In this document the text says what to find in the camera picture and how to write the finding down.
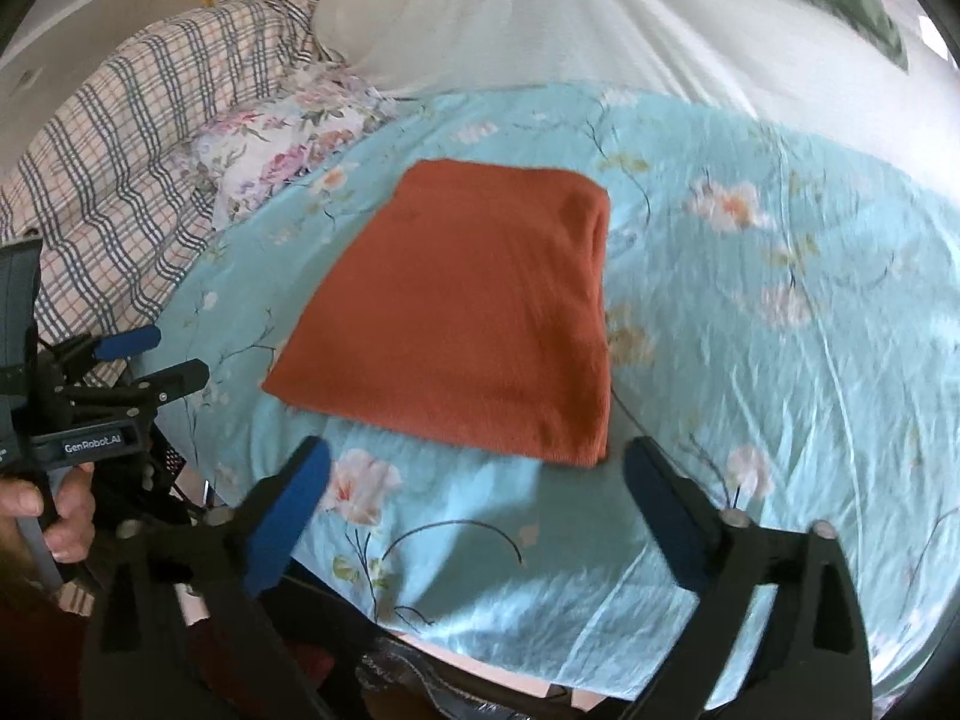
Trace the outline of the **pink floral pillow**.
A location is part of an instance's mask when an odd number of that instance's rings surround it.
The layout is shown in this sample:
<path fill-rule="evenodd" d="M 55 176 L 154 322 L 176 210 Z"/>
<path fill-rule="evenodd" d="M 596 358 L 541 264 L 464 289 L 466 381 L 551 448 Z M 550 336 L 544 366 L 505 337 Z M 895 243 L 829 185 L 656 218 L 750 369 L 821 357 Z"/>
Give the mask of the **pink floral pillow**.
<path fill-rule="evenodd" d="M 212 227 L 244 220 L 298 177 L 394 117 L 397 103 L 332 62 L 286 75 L 274 94 L 228 110 L 189 148 L 195 184 L 213 193 Z"/>

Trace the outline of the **white striped quilt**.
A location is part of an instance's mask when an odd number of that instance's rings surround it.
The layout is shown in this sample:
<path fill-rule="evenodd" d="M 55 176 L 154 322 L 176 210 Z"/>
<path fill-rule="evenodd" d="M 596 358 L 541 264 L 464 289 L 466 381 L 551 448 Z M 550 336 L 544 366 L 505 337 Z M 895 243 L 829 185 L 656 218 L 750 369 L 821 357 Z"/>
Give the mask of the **white striped quilt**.
<path fill-rule="evenodd" d="M 800 0 L 317 0 L 313 33 L 399 98 L 596 82 L 724 107 L 958 192 L 958 76 Z"/>

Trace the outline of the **plaid checked blanket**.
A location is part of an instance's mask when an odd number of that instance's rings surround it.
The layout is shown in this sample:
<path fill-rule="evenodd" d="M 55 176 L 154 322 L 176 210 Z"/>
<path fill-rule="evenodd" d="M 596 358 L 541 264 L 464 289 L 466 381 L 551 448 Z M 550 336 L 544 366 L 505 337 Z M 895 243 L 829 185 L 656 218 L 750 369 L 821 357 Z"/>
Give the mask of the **plaid checked blanket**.
<path fill-rule="evenodd" d="M 2 179 L 2 238 L 43 241 L 39 335 L 153 322 L 212 237 L 213 195 L 187 151 L 199 130 L 322 59 L 317 0 L 221 0 L 117 47 Z"/>

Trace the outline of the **dark patterned bag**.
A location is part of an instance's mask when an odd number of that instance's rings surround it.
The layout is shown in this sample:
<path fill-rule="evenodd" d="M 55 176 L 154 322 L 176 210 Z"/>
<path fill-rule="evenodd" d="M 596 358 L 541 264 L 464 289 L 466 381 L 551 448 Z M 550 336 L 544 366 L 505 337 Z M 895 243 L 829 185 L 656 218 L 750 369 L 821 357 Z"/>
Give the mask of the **dark patterned bag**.
<path fill-rule="evenodd" d="M 365 688 L 402 688 L 425 699 L 444 718 L 528 718 L 562 720 L 583 714 L 569 702 L 534 697 L 459 670 L 436 656 L 378 635 L 359 659 L 356 678 Z"/>

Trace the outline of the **red fleece left sleeve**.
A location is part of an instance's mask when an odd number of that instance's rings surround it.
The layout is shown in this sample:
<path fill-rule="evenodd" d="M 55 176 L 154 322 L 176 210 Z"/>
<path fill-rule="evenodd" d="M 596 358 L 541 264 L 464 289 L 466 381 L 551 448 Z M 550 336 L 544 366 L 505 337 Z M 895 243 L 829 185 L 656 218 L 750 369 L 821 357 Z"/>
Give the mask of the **red fleece left sleeve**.
<path fill-rule="evenodd" d="M 2 577 L 3 718 L 82 717 L 88 620 L 64 611 L 31 583 Z"/>

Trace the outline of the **light blue floral bedsheet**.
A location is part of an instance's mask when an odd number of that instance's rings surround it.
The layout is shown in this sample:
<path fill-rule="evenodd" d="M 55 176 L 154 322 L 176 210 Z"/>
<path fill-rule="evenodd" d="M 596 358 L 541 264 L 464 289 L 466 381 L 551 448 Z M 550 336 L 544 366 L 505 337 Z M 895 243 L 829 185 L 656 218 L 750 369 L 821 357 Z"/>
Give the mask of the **light blue floral bedsheet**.
<path fill-rule="evenodd" d="M 566 167 L 612 200 L 613 440 L 648 433 L 763 527 L 836 528 L 886 709 L 958 605 L 958 211 L 895 167 L 619 88 L 443 94 L 220 234 L 160 317 L 206 387 L 163 433 L 228 502 L 308 434 L 347 481 L 296 559 L 382 626 L 599 694 L 693 610 L 616 461 L 571 470 L 293 410 L 262 388 L 332 263 L 421 160 Z"/>

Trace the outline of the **orange knit sweater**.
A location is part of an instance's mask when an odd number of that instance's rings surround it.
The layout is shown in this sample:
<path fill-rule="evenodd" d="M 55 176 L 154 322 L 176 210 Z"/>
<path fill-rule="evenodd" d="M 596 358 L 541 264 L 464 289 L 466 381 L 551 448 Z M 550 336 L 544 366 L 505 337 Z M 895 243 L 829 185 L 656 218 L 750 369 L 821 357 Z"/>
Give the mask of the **orange knit sweater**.
<path fill-rule="evenodd" d="M 566 169 L 420 161 L 348 245 L 263 383 L 286 405 L 592 468 L 612 411 L 612 203 Z"/>

